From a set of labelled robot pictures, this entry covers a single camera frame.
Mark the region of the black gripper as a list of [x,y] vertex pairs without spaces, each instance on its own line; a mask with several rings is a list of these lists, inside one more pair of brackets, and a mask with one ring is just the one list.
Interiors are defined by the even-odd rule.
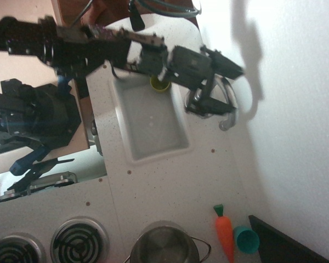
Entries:
[[[200,51],[205,55],[176,45],[167,58],[166,80],[188,89],[197,89],[197,91],[189,91],[185,97],[186,112],[195,115],[234,115],[236,98],[226,78],[236,80],[243,76],[243,68],[216,49],[210,50],[203,45]],[[211,63],[214,72],[220,76],[214,77],[209,94],[204,95],[203,90],[199,88],[209,77]],[[216,87],[222,91],[225,101],[211,97]]]

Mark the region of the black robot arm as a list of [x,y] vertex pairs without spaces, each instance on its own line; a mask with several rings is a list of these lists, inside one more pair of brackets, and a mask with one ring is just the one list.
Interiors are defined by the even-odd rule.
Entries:
[[228,82],[243,75],[241,66],[205,46],[198,52],[179,45],[169,49],[155,34],[97,25],[63,27],[50,16],[37,23],[3,17],[0,51],[35,56],[68,78],[85,77],[106,61],[115,68],[156,76],[188,88],[186,110],[199,116],[234,113],[237,107],[231,100],[211,97],[213,82],[216,76]]

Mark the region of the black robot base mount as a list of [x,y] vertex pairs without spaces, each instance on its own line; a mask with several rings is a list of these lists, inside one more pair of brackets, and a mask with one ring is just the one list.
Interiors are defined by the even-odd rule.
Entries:
[[54,150],[67,146],[81,124],[75,97],[49,83],[1,81],[0,154],[22,147]]

